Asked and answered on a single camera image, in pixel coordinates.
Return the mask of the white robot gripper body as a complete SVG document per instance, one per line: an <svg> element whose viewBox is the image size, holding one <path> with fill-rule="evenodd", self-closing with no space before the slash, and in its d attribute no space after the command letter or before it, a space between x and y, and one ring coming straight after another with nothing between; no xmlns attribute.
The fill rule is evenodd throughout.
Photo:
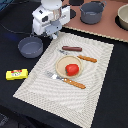
<svg viewBox="0 0 128 128"><path fill-rule="evenodd" d="M39 6L33 13L33 31L37 35L53 36L62 26L70 21L70 7L65 6L55 11Z"/></svg>

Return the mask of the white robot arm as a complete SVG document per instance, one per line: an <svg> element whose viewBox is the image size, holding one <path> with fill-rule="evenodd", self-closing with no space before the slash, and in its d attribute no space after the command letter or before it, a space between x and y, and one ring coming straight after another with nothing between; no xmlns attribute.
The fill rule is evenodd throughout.
<svg viewBox="0 0 128 128"><path fill-rule="evenodd" d="M32 15L32 32L56 39L58 31L70 21L70 7L63 7L61 0L41 0Z"/></svg>

